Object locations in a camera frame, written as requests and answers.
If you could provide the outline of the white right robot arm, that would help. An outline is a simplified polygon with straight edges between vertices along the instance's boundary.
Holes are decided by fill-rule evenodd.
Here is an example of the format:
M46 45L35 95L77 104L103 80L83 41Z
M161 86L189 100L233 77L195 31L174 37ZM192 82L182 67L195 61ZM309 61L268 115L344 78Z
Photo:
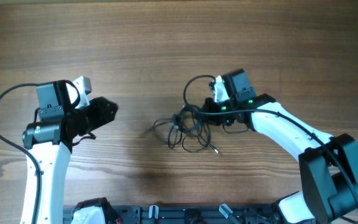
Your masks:
M242 103L216 103L208 98L201 111L213 123L244 123L296 159L301 191L278 201L284 223L352 221L346 216L358 211L358 143L352 136L315 129L266 94Z

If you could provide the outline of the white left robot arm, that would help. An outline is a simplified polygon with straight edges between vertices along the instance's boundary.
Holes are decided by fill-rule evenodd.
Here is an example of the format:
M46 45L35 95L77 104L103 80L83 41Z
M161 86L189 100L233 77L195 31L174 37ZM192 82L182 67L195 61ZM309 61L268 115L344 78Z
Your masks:
M95 139L92 133L114 120L118 105L100 96L88 105L65 115L29 124L24 133L25 148L35 158L27 158L27 181L21 223L62 223L65 177L73 139Z

